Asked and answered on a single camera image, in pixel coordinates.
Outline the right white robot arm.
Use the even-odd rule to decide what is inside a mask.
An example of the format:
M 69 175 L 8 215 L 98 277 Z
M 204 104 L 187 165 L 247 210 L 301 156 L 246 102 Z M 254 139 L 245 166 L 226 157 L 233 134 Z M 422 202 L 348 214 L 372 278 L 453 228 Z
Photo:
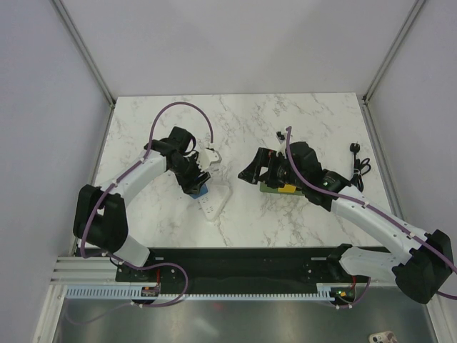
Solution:
M 354 275 L 394 282 L 407 297 L 426 304 L 455 268 L 444 232 L 426 232 L 370 203 L 349 180 L 322 168 L 305 142 L 282 151 L 259 148 L 238 178 L 272 189 L 293 186 L 310 203 L 350 221 L 386 248 L 383 253 L 342 244 L 326 268 L 335 281 Z

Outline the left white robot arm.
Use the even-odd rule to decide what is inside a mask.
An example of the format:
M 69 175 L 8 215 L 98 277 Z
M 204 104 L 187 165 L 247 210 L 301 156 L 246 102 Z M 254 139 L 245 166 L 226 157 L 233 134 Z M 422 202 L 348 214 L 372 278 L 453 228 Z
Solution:
M 175 126 L 168 137 L 151 140 L 144 153 L 127 169 L 95 187 L 87 184 L 79 191 L 74 220 L 74 236 L 81 240 L 80 254 L 91 255 L 92 244 L 125 264 L 141 281 L 156 275 L 156 263 L 149 259 L 151 250 L 129 234 L 126 208 L 154 179 L 171 171 L 184 194 L 197 198 L 207 192 L 210 174 L 198 165 L 195 137 Z

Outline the yellow cube adapter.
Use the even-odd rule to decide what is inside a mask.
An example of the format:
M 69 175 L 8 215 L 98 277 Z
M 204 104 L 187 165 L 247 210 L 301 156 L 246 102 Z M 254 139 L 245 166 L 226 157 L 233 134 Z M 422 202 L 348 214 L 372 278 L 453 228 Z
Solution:
M 296 187 L 290 184 L 285 184 L 283 187 L 278 188 L 279 193 L 293 194 L 296 191 Z

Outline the blue cube adapter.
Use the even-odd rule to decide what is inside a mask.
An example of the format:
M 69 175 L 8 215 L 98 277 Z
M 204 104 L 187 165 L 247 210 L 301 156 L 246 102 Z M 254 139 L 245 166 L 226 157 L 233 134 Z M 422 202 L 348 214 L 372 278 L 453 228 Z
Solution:
M 202 197 L 203 195 L 207 194 L 208 191 L 209 191 L 209 190 L 208 190 L 207 185 L 204 184 L 204 185 L 200 188 L 200 190 L 199 190 L 198 193 L 196 193 L 196 194 L 191 194 L 190 197 L 191 197 L 192 199 L 198 199 L 199 197 Z

